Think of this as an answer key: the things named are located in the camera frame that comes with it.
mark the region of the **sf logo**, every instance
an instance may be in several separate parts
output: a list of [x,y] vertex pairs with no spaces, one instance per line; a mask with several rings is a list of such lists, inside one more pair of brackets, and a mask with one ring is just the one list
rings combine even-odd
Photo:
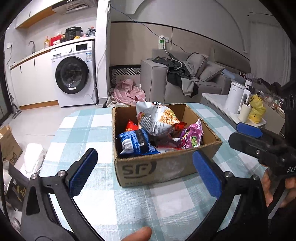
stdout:
[[156,169],[156,161],[150,163],[141,163],[136,165],[124,165],[122,166],[124,178],[140,178],[148,176],[153,173]]

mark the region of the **metal bolt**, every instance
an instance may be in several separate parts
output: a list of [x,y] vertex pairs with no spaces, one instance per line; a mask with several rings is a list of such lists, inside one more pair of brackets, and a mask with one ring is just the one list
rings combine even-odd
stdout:
[[252,178],[255,180],[255,181],[258,181],[259,180],[259,177],[257,175],[252,175]]
[[34,173],[32,176],[31,176],[31,178],[34,180],[34,179],[36,179],[38,177],[38,174],[37,173]]
[[226,177],[232,177],[232,176],[233,176],[233,174],[232,174],[231,172],[229,172],[229,171],[224,172],[224,175],[225,175]]
[[64,171],[64,170],[61,170],[61,171],[59,171],[58,173],[57,173],[57,175],[59,176],[59,177],[62,177],[62,176],[64,176],[66,174],[66,171]]

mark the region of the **curtain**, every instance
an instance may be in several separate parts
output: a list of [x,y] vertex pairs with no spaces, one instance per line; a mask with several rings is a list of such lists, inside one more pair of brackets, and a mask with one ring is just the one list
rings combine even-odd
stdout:
[[252,73],[272,84],[281,86],[290,81],[290,39],[278,26],[252,22],[250,28],[250,65]]

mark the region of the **white sticker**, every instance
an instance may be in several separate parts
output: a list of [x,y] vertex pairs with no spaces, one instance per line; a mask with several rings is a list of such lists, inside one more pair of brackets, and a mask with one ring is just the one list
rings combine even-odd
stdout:
[[86,53],[86,61],[87,61],[87,62],[92,61],[92,53],[91,53],[91,52]]

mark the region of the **purple snack bag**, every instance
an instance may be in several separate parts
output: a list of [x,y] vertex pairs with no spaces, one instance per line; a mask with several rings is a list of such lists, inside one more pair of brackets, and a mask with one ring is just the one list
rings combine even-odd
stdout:
[[202,143],[202,123],[200,119],[196,123],[191,124],[188,128],[182,130],[178,148],[189,149],[192,147],[199,147]]

